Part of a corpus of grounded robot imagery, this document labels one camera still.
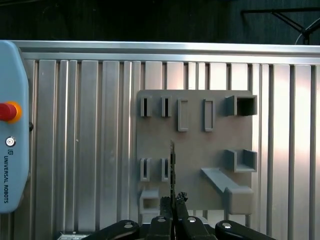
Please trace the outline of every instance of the gray tool holder board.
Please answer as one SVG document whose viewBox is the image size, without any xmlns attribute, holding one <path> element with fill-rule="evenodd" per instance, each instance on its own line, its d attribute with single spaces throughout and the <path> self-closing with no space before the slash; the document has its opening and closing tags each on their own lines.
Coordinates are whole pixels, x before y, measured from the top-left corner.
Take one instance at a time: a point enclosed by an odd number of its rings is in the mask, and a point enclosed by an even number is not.
<svg viewBox="0 0 320 240">
<path fill-rule="evenodd" d="M 137 94 L 140 212 L 170 195 L 170 142 L 175 142 L 176 193 L 190 210 L 251 214 L 252 115 L 257 97 L 241 90 L 141 90 Z"/>
</svg>

